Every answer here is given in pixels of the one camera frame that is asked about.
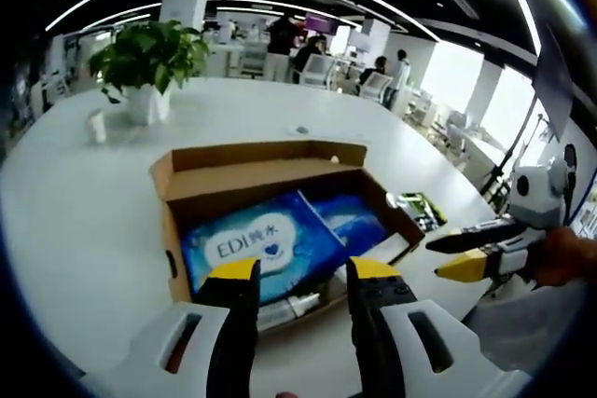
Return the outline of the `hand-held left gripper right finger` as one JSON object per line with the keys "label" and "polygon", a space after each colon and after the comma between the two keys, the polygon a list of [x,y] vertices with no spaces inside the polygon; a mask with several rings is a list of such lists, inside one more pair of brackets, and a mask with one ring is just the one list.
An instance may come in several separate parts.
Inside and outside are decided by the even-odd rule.
{"label": "hand-held left gripper right finger", "polygon": [[531,378],[487,359],[479,337],[392,266],[346,262],[352,341],[364,397],[517,397]]}

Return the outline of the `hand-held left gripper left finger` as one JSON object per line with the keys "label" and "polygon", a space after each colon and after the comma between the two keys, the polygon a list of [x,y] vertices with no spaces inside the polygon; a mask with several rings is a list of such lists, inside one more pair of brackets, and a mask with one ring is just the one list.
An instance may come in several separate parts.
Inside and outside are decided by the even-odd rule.
{"label": "hand-held left gripper left finger", "polygon": [[257,344],[260,262],[216,267],[194,303],[177,302],[116,366],[83,377],[93,397],[247,397]]}

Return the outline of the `person's right hand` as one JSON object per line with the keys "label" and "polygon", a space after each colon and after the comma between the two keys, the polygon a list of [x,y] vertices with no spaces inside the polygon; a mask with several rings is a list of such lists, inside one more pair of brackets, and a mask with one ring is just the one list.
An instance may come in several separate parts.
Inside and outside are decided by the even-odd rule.
{"label": "person's right hand", "polygon": [[596,240],[581,238],[568,227],[551,230],[531,247],[528,274],[540,286],[569,281],[596,282]]}

